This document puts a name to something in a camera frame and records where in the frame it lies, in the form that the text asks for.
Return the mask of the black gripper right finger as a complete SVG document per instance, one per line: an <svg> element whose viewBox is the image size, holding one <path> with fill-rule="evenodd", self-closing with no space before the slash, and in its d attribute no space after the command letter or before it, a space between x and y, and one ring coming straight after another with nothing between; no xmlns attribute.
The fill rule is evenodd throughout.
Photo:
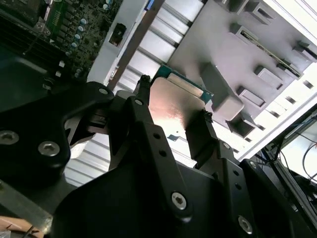
<svg viewBox="0 0 317 238"><path fill-rule="evenodd" d="M201 111L186 128L196 168L212 176L219 238L309 238L311 228L295 212L264 171L251 160L238 162L218 140L211 114Z"/></svg>

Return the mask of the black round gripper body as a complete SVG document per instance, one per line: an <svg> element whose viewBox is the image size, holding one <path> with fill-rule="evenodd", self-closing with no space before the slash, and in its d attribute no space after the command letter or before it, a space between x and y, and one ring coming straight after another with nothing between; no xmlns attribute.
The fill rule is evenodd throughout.
<svg viewBox="0 0 317 238"><path fill-rule="evenodd" d="M218 182L179 165L193 201L190 222L162 208L150 174L128 163L72 191L55 211L54 238L234 238Z"/></svg>

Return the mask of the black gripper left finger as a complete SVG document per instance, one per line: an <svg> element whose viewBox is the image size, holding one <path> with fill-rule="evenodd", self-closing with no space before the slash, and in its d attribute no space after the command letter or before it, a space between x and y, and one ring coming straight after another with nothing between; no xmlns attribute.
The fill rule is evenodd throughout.
<svg viewBox="0 0 317 238"><path fill-rule="evenodd" d="M149 77L122 98L97 82L75 86L0 115L0 176L26 186L58 180L70 147L94 133L109 136L110 171L134 163L151 176L163 210L187 223L193 205L167 139L148 109Z"/></svg>

